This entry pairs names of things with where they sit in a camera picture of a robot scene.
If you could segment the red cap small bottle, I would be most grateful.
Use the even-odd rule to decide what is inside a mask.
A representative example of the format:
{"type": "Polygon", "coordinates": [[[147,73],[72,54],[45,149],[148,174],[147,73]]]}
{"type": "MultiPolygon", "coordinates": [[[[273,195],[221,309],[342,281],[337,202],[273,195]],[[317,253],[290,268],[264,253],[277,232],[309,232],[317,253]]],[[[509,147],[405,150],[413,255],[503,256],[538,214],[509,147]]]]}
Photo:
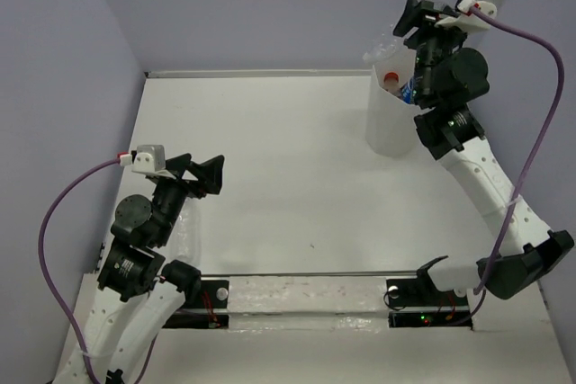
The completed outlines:
{"type": "Polygon", "coordinates": [[[400,78],[395,72],[388,72],[383,76],[382,88],[390,93],[397,95],[401,89],[400,78]]]}

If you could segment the metal rail front edge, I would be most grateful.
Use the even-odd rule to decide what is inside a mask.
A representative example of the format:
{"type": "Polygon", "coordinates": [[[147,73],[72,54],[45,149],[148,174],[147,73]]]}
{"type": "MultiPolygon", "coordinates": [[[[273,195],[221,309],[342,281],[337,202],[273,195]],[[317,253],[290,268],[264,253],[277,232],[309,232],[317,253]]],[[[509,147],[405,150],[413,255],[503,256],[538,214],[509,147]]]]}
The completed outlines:
{"type": "Polygon", "coordinates": [[[232,277],[392,277],[412,278],[416,271],[358,271],[358,272],[260,272],[260,273],[203,273],[204,278],[228,279],[232,277]]]}

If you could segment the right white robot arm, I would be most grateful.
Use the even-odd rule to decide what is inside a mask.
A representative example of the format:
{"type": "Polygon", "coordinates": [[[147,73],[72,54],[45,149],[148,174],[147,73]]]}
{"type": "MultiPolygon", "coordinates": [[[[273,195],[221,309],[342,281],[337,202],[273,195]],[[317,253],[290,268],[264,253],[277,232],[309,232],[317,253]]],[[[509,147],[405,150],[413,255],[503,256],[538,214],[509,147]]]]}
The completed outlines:
{"type": "Polygon", "coordinates": [[[414,73],[402,98],[422,113],[414,119],[422,145],[454,177],[495,237],[490,255],[457,260],[448,255],[422,265],[416,298],[434,305],[448,291],[487,290],[510,299],[547,275],[575,246],[566,230],[554,231],[521,196],[563,92],[564,66],[547,41],[497,22],[496,0],[457,0],[455,6],[407,0],[392,33],[415,53],[414,73]],[[496,27],[547,49],[557,66],[553,104],[515,182],[491,152],[484,128],[468,104],[490,90],[480,51],[465,47],[469,34],[496,27]]]}

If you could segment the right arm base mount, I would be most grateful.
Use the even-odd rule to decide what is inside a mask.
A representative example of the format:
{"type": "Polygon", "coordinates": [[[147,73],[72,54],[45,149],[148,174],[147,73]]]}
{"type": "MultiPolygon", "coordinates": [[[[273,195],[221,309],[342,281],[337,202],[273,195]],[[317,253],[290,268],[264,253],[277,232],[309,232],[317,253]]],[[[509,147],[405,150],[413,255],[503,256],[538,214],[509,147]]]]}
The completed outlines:
{"type": "Polygon", "coordinates": [[[466,296],[439,291],[416,278],[386,280],[382,296],[389,309],[390,328],[465,327],[472,329],[471,307],[466,296]]]}

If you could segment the white octagonal plastic bin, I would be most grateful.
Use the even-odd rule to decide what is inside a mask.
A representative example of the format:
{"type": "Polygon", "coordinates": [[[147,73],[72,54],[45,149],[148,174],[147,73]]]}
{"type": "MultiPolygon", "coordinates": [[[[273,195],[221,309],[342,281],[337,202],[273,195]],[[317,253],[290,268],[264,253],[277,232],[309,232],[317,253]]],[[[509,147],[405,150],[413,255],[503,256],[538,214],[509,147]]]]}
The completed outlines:
{"type": "Polygon", "coordinates": [[[402,157],[419,139],[413,118],[422,113],[414,104],[403,102],[384,88],[387,74],[396,74],[405,85],[413,76],[415,52],[400,48],[372,66],[366,112],[365,139],[370,148],[381,156],[402,157]]]}

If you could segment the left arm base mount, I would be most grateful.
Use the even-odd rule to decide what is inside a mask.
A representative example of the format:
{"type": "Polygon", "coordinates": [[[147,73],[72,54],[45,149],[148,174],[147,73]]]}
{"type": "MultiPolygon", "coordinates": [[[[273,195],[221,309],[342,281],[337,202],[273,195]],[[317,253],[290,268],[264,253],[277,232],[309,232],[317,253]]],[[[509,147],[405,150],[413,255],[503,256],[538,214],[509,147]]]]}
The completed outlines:
{"type": "Polygon", "coordinates": [[[184,302],[163,325],[165,329],[217,330],[229,327],[230,282],[202,280],[198,292],[184,302]]]}

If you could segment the blue label water bottle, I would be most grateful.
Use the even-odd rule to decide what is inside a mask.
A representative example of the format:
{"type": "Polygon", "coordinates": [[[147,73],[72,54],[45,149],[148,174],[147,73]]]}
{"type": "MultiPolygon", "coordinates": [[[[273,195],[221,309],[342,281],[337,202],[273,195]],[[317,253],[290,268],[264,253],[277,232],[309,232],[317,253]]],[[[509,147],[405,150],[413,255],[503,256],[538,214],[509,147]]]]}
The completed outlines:
{"type": "Polygon", "coordinates": [[[400,89],[399,97],[407,104],[413,104],[415,79],[411,77],[400,89]]]}

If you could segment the clear plastic bag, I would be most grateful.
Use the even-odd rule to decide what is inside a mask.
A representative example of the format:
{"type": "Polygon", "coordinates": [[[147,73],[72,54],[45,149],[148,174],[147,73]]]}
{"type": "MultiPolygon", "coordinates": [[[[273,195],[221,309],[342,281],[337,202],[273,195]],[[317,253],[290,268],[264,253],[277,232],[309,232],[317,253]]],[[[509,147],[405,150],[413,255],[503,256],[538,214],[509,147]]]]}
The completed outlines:
{"type": "Polygon", "coordinates": [[[170,238],[171,256],[199,267],[202,254],[201,217],[197,206],[186,204],[180,212],[170,238]]]}

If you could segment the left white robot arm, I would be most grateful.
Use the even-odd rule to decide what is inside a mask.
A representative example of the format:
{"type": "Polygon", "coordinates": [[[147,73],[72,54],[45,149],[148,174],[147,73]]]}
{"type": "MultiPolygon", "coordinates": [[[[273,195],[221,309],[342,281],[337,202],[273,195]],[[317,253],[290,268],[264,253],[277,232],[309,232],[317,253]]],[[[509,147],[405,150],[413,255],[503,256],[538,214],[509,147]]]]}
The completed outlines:
{"type": "Polygon", "coordinates": [[[150,355],[169,317],[198,300],[202,276],[190,257],[168,261],[159,249],[168,243],[187,200],[220,193],[224,161],[216,156],[195,163],[190,154],[166,158],[163,147],[147,145],[102,164],[129,166],[155,189],[150,198],[132,194],[118,203],[85,325],[77,323],[60,294],[55,296],[77,339],[55,382],[126,382],[140,356],[150,355]]]}

